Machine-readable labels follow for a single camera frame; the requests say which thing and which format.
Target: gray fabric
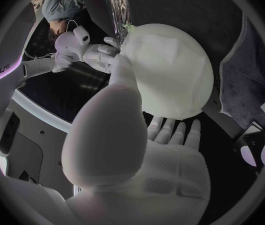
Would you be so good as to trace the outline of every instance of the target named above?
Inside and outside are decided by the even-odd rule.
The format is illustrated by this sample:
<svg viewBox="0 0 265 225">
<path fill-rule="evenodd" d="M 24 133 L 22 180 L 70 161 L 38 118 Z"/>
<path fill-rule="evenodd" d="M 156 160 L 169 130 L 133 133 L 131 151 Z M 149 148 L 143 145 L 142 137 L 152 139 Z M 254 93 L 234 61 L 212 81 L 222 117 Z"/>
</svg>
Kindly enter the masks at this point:
<svg viewBox="0 0 265 225">
<path fill-rule="evenodd" d="M 45 0 L 42 14 L 48 22 L 72 19 L 83 7 L 83 0 Z"/>
<path fill-rule="evenodd" d="M 243 129 L 253 121 L 265 129 L 265 47 L 244 14 L 241 34 L 220 63 L 220 79 L 220 112 Z"/>
</svg>

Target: wire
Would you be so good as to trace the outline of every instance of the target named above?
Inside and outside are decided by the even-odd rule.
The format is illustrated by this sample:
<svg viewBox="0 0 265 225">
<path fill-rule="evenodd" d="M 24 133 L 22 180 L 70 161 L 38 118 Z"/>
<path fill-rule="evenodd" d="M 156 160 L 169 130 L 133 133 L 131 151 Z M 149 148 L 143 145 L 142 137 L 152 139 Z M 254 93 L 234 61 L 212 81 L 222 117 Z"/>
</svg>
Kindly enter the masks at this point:
<svg viewBox="0 0 265 225">
<path fill-rule="evenodd" d="M 48 53 L 48 54 L 46 54 L 46 55 L 44 55 L 44 56 L 38 56 L 38 57 L 35 56 L 35 57 L 33 57 L 33 56 L 29 55 L 29 54 L 26 52 L 26 50 L 24 50 L 24 53 L 25 53 L 25 55 L 28 56 L 30 59 L 43 59 L 43 58 L 45 58 L 45 57 L 51 56 L 51 55 L 53 55 L 53 54 L 56 54 L 55 52 L 51 52 L 51 53 Z"/>
<path fill-rule="evenodd" d="M 68 31 L 68 25 L 69 25 L 69 23 L 70 23 L 71 21 L 75 22 L 76 26 L 78 27 L 77 22 L 71 19 L 71 20 L 68 21 L 67 28 L 66 28 L 66 32 Z"/>
</svg>

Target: person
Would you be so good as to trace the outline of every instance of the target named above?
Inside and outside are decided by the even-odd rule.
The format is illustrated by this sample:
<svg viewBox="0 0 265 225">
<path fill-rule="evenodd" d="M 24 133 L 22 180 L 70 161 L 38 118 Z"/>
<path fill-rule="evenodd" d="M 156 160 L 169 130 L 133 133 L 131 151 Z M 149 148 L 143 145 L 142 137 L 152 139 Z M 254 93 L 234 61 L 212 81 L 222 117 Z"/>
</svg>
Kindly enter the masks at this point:
<svg viewBox="0 0 265 225">
<path fill-rule="evenodd" d="M 49 23 L 49 40 L 55 42 L 67 29 L 67 23 L 84 6 L 83 0 L 45 0 L 42 14 Z"/>
</svg>

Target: blue shirt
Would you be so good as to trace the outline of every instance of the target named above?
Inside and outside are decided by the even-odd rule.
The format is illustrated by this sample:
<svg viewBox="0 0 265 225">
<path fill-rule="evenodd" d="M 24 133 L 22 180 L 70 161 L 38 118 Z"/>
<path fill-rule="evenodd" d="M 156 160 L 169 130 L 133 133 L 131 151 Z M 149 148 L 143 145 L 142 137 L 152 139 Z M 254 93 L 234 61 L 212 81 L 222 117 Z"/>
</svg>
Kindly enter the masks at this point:
<svg viewBox="0 0 265 225">
<path fill-rule="evenodd" d="M 83 4 L 83 0 L 45 0 L 42 14 L 48 22 L 63 19 L 69 21 L 82 9 Z"/>
</svg>

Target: hair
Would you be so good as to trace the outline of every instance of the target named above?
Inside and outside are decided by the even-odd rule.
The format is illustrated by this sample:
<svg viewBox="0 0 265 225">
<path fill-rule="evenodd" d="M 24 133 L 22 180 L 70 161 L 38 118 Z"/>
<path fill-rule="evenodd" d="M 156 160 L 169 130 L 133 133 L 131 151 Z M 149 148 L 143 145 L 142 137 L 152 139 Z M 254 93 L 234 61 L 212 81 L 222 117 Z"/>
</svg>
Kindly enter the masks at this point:
<svg viewBox="0 0 265 225">
<path fill-rule="evenodd" d="M 52 28 L 49 28 L 49 31 L 48 31 L 49 41 L 54 44 L 56 40 L 58 39 L 58 37 L 59 35 L 56 35 L 55 31 Z"/>
</svg>

